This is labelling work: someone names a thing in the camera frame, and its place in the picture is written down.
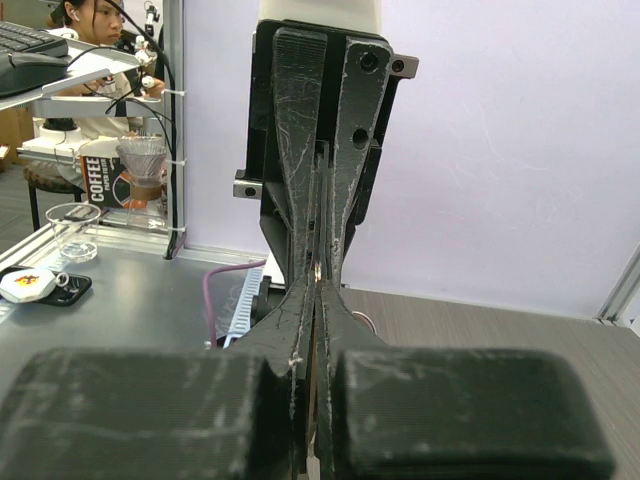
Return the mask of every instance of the black cable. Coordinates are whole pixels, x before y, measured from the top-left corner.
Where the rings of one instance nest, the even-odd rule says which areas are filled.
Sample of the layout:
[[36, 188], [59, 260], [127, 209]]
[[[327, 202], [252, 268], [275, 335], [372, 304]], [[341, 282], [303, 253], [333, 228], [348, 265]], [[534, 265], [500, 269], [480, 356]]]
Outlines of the black cable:
[[[96, 95], [98, 95], [98, 96], [100, 96], [100, 97], [108, 98], [109, 100], [113, 100], [113, 98], [112, 98], [112, 97], [110, 97], [110, 96], [108, 96], [108, 95], [105, 95], [105, 94], [103, 94], [103, 93], [100, 93], [100, 92], [98, 92], [98, 91], [94, 90], [94, 89], [93, 89], [93, 88], [91, 88], [89, 85], [85, 85], [85, 87], [87, 87], [87, 90], [89, 90], [89, 91], [91, 91], [91, 92], [95, 93]], [[128, 96], [127, 96], [127, 97], [124, 97], [124, 98], [122, 98], [122, 99], [118, 100], [118, 102], [122, 102], [122, 101], [127, 101], [127, 102], [134, 102], [134, 103], [137, 103], [137, 104], [138, 104], [138, 105], [140, 105], [141, 107], [146, 108], [147, 110], [149, 110], [150, 112], [152, 112], [152, 113], [156, 116], [156, 118], [158, 118], [158, 117], [163, 118], [164, 120], [166, 120], [167, 122], [169, 122], [171, 125], [175, 125], [175, 122], [174, 122], [171, 118], [167, 117], [167, 116], [166, 116], [165, 114], [163, 114], [163, 113], [156, 112], [153, 108], [149, 107], [149, 105], [145, 104], [143, 101], [138, 100], [136, 97], [128, 97]], [[170, 141], [169, 141], [168, 136], [167, 136], [167, 145], [169, 145], [169, 147], [170, 147], [169, 149], [171, 150], [171, 144], [170, 144]]]
[[115, 50], [116, 52], [121, 52], [122, 50], [119, 50], [115, 47], [91, 47], [88, 50], [85, 50], [84, 52], [80, 52], [80, 55], [78, 55], [76, 58], [74, 58], [73, 60], [71, 60], [69, 62], [69, 65], [67, 66], [67, 68], [70, 68], [71, 65], [73, 65], [74, 63], [76, 63], [80, 58], [84, 57], [87, 53], [91, 53], [94, 52], [96, 50]]
[[156, 117], [156, 120], [158, 120], [158, 122], [160, 123], [160, 127], [162, 128], [162, 132], [164, 133], [164, 138], [167, 141], [167, 146], [169, 147], [169, 151], [171, 152], [171, 155], [174, 155], [175, 152], [173, 151], [172, 146], [169, 143], [169, 133], [167, 132], [167, 128], [164, 126], [164, 123], [162, 123], [161, 117], [164, 117], [171, 124], [173, 124], [173, 122], [171, 120], [168, 120], [161, 113], [156, 112], [153, 108], [149, 107], [148, 105], [145, 105], [144, 102], [141, 102], [137, 98], [125, 98], [124, 101], [125, 102], [132, 102], [132, 103], [135, 103], [137, 105], [140, 105], [141, 107], [146, 108], [147, 110], [149, 110], [151, 112], [151, 114], [154, 117]]
[[[176, 79], [173, 76], [173, 71], [171, 70], [171, 65], [169, 64], [169, 59], [167, 58], [167, 55], [164, 53], [164, 50], [162, 50], [160, 48], [160, 46], [158, 45], [158, 42], [155, 41], [155, 39], [149, 35], [145, 30], [143, 30], [142, 28], [140, 28], [140, 26], [129, 16], [129, 14], [127, 12], [124, 11], [124, 9], [118, 5], [117, 3], [115, 3], [113, 0], [105, 0], [105, 2], [107, 2], [109, 5], [111, 5], [113, 8], [115, 8], [118, 13], [120, 13], [124, 18], [126, 18], [131, 25], [133, 25], [136, 30], [138, 30], [138, 32], [140, 32], [140, 35], [142, 35], [144, 37], [144, 39], [146, 41], [149, 42], [149, 44], [151, 44], [151, 46], [153, 47], [153, 49], [158, 53], [158, 56], [162, 59], [162, 62], [164, 63], [165, 68], [167, 69], [167, 74], [169, 75], [169, 86], [171, 88], [171, 90], [176, 90]], [[170, 101], [170, 106], [171, 106], [171, 118], [174, 119], [176, 118], [176, 99], [174, 95], [170, 95], [171, 97], [171, 101]], [[177, 152], [178, 151], [178, 131], [176, 129], [175, 123], [171, 124], [171, 145], [173, 147], [173, 152]], [[172, 260], [173, 259], [173, 255], [175, 253], [176, 250], [176, 243], [178, 241], [178, 175], [177, 175], [177, 168], [172, 168], [171, 169], [171, 191], [173, 193], [172, 195], [172, 202], [171, 202], [171, 210], [173, 213], [173, 230], [171, 232], [171, 238], [169, 239], [169, 246], [167, 247], [167, 252], [164, 256], [165, 260]]]
[[109, 108], [107, 108], [107, 110], [104, 112], [105, 114], [109, 115], [111, 113], [111, 110], [113, 110], [113, 107], [115, 107], [118, 103], [120, 103], [122, 100], [124, 100], [125, 98], [127, 98], [129, 95], [131, 95], [132, 93], [134, 93], [137, 89], [139, 89], [142, 86], [142, 79], [144, 78], [144, 72], [142, 70], [140, 70], [138, 72], [138, 83], [131, 87], [131, 90], [128, 91], [127, 93], [125, 93], [124, 95], [122, 95], [120, 98], [118, 98], [117, 100], [114, 100], [111, 105], [109, 105]]

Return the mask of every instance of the gray desk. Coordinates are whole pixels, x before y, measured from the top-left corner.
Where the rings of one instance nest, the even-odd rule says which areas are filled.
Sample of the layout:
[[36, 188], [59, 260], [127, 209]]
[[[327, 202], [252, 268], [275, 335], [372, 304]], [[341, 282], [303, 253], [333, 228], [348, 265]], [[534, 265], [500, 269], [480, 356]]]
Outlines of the gray desk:
[[[101, 247], [96, 259], [65, 270], [93, 279], [74, 306], [21, 305], [0, 324], [0, 398], [22, 366], [54, 347], [203, 349], [209, 338], [202, 278], [215, 264]], [[211, 280], [216, 315], [233, 316], [244, 272]]]
[[631, 330], [563, 318], [344, 290], [392, 345], [537, 348], [567, 358], [584, 381], [618, 462], [640, 472], [640, 338]]

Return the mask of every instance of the white backdrop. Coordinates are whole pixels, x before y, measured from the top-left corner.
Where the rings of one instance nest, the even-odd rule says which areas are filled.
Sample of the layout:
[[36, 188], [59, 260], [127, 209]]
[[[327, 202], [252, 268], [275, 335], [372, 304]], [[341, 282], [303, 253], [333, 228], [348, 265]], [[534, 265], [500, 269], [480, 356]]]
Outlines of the white backdrop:
[[[257, 0], [189, 0], [189, 242], [266, 251], [244, 165]], [[640, 240], [640, 4], [385, 0], [401, 85], [353, 287], [594, 316]]]

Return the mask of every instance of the computer mouse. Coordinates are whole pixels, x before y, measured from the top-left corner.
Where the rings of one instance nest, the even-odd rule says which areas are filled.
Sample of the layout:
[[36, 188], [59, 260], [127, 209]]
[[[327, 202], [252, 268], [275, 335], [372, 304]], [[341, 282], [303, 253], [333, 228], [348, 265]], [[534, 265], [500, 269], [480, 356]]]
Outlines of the computer mouse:
[[0, 55], [0, 98], [27, 92], [64, 78], [69, 62], [40, 53]]

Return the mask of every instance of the keyboard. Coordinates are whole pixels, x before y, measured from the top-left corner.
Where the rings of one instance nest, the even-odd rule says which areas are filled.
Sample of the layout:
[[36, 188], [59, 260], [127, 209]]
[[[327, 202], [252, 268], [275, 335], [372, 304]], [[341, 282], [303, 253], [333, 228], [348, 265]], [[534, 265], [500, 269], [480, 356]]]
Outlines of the keyboard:
[[0, 55], [14, 52], [64, 57], [69, 53], [69, 46], [64, 38], [22, 25], [0, 22]]

